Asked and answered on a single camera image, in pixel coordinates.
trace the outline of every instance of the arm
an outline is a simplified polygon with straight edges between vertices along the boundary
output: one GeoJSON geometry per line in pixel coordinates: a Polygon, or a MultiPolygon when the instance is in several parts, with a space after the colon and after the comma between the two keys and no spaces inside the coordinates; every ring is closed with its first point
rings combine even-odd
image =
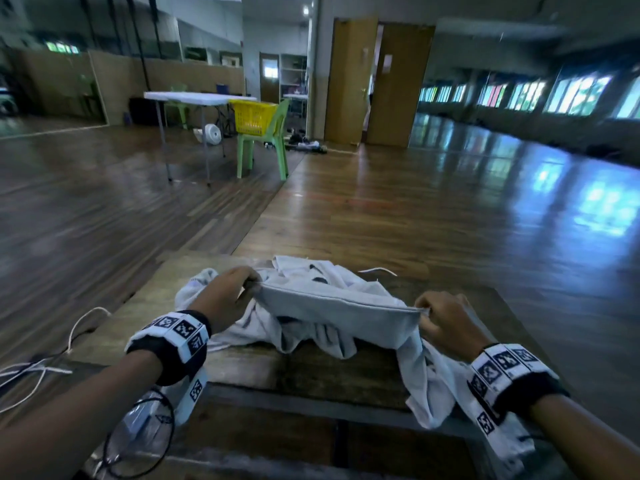
{"type": "MultiPolygon", "coordinates": [[[[464,295],[427,291],[416,306],[431,307],[420,320],[420,334],[444,353],[472,362],[491,345],[471,319],[475,311],[464,295]]],[[[529,417],[581,479],[630,480],[640,472],[638,446],[564,395],[540,398],[529,417]]]]}
{"type": "MultiPolygon", "coordinates": [[[[250,290],[238,296],[246,280],[259,277],[249,267],[220,274],[190,309],[209,319],[213,333],[226,330],[251,300],[250,290]]],[[[0,433],[3,478],[71,478],[161,373],[162,363],[153,353],[132,352],[6,428],[0,433]]]]}

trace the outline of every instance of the polished floor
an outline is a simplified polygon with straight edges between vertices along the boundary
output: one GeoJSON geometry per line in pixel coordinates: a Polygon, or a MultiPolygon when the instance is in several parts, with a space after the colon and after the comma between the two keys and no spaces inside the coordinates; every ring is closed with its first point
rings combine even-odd
{"type": "Polygon", "coordinates": [[[640,442],[640,171],[427,115],[410,145],[308,155],[234,254],[494,286],[640,442]]]}
{"type": "Polygon", "coordinates": [[[0,116],[0,139],[25,135],[55,133],[103,125],[104,122],[82,118],[50,118],[41,116],[0,116]]]}
{"type": "MultiPolygon", "coordinates": [[[[275,152],[258,145],[238,180],[227,140],[227,158],[210,149],[208,188],[193,134],[168,141],[163,153],[157,128],[144,127],[0,140],[0,366],[64,348],[82,313],[117,309],[165,252],[231,253],[282,185],[275,152]]],[[[293,170],[302,154],[288,158],[293,170]]]]}

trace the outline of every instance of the plastic basket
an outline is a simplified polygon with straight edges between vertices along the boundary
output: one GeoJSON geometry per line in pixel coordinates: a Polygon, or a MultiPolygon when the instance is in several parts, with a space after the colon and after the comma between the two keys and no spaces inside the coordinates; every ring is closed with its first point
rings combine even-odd
{"type": "Polygon", "coordinates": [[[254,136],[264,136],[278,108],[277,104],[267,102],[238,99],[229,102],[236,113],[236,131],[254,136]]]}

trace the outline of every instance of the green plastic chair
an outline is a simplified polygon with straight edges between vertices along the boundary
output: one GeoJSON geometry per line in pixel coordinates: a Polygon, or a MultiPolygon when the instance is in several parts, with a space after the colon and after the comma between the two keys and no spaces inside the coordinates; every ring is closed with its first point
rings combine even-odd
{"type": "Polygon", "coordinates": [[[262,136],[252,134],[238,133],[238,178],[242,178],[242,160],[244,154],[244,144],[248,144],[247,148],[247,167],[249,170],[253,168],[253,144],[256,141],[261,143],[271,143],[276,147],[278,154],[278,166],[280,167],[280,179],[286,180],[289,176],[289,167],[287,166],[287,154],[284,146],[284,120],[287,117],[289,109],[289,99],[284,99],[274,113],[267,131],[262,136]]]}
{"type": "MultiPolygon", "coordinates": [[[[171,92],[172,93],[184,93],[187,91],[187,85],[186,84],[174,84],[171,86],[171,92]]],[[[166,108],[167,107],[176,107],[178,108],[178,111],[180,112],[180,120],[182,122],[182,128],[184,129],[188,129],[187,128],[187,116],[185,113],[185,109],[187,109],[187,104],[185,103],[181,103],[178,101],[167,101],[164,103],[164,120],[166,121],[166,108]]]]}

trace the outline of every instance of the door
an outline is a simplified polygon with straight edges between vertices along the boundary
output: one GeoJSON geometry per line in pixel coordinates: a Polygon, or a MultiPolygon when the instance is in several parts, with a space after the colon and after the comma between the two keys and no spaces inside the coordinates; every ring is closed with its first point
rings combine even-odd
{"type": "Polygon", "coordinates": [[[435,27],[385,24],[367,143],[407,147],[435,27]]]}
{"type": "Polygon", "coordinates": [[[324,138],[358,144],[367,114],[377,18],[336,20],[326,102],[324,138]]]}
{"type": "Polygon", "coordinates": [[[277,55],[260,53],[260,100],[280,103],[280,62],[277,55]]]}

